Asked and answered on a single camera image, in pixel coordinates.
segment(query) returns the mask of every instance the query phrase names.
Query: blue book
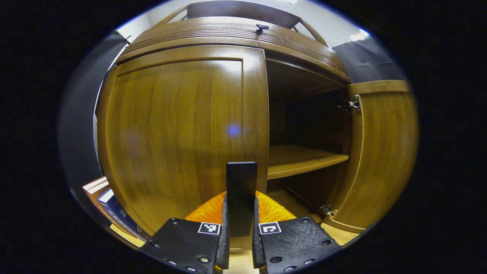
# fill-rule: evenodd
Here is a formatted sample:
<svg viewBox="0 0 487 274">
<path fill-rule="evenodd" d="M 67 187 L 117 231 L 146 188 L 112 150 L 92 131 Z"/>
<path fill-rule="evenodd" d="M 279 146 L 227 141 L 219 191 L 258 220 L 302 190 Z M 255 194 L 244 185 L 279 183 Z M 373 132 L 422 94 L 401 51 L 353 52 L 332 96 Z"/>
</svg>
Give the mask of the blue book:
<svg viewBox="0 0 487 274">
<path fill-rule="evenodd" d="M 146 242 L 150 236 L 125 212 L 111 188 L 107 189 L 98 201 L 121 226 L 129 231 L 134 237 Z"/>
</svg>

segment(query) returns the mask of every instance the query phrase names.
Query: wooden shelf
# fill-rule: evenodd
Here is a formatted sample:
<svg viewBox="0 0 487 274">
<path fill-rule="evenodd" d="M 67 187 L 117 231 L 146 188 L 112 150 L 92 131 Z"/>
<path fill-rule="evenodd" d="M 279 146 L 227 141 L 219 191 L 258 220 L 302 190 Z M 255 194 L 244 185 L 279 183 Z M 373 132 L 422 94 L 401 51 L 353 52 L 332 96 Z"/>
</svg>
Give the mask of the wooden shelf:
<svg viewBox="0 0 487 274">
<path fill-rule="evenodd" d="M 348 160 L 348 155 L 294 145 L 269 147 L 267 179 L 301 174 Z"/>
</svg>

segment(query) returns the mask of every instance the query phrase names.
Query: knob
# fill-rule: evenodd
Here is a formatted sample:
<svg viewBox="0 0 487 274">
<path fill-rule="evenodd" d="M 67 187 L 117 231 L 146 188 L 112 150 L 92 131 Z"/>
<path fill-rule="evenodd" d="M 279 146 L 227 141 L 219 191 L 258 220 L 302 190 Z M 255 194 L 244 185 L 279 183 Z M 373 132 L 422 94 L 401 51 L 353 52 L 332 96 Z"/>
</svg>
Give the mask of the knob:
<svg viewBox="0 0 487 274">
<path fill-rule="evenodd" d="M 269 29 L 269 26 L 266 26 L 266 25 L 257 24 L 256 26 L 259 28 L 257 30 L 257 33 L 262 33 L 262 32 L 264 32 L 264 29 Z"/>
</svg>

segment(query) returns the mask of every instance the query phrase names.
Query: cabinet hinge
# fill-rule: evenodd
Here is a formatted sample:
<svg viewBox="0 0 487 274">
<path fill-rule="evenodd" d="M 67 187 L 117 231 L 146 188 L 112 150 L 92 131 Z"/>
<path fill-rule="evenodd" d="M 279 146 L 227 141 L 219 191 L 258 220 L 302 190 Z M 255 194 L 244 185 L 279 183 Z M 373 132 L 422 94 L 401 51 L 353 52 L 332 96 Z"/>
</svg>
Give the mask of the cabinet hinge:
<svg viewBox="0 0 487 274">
<path fill-rule="evenodd" d="M 339 110 L 344 110 L 345 113 L 350 114 L 349 109 L 355 108 L 357 109 L 357 113 L 362 113 L 362 109 L 360 108 L 360 97 L 359 95 L 354 96 L 354 101 L 351 102 L 348 99 L 344 99 L 343 103 L 337 106 Z"/>
<path fill-rule="evenodd" d="M 332 211 L 331 208 L 332 208 L 332 205 L 330 205 L 330 204 L 320 205 L 319 206 L 319 209 L 321 209 L 321 211 L 325 215 L 329 215 L 330 216 L 330 219 L 333 219 L 333 216 L 335 216 L 335 214 L 338 212 L 338 209 L 335 209 L 335 210 Z"/>
</svg>

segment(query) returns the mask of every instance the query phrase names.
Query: closed cabinet door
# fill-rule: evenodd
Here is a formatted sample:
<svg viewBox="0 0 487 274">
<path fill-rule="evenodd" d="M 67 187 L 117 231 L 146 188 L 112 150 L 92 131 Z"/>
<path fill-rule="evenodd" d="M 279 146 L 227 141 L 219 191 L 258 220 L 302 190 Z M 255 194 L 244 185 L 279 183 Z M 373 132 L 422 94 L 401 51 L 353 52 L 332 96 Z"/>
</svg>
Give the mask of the closed cabinet door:
<svg viewBox="0 0 487 274">
<path fill-rule="evenodd" d="M 226 190 L 226 163 L 255 161 L 264 192 L 268 95 L 262 49 L 192 46 L 111 71 L 98 120 L 100 164 L 150 235 Z"/>
<path fill-rule="evenodd" d="M 335 215 L 325 223 L 360 233 L 378 222 L 406 186 L 418 144 L 417 112 L 405 81 L 348 86 L 360 112 L 351 110 L 352 146 L 342 191 L 330 197 Z"/>
</svg>

